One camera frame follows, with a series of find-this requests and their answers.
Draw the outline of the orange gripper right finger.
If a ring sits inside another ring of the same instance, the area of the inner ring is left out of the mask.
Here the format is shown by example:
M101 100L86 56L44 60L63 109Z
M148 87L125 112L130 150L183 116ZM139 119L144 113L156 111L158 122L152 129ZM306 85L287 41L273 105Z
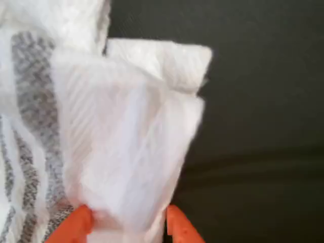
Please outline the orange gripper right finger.
M186 215L175 205L166 210L167 234L173 243L205 243Z

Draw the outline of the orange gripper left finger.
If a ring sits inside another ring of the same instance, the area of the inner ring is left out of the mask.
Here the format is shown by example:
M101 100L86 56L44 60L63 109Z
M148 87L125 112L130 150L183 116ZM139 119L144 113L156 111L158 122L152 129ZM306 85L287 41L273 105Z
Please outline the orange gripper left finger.
M82 205L51 233L46 243L86 243L92 229L92 211L86 205Z

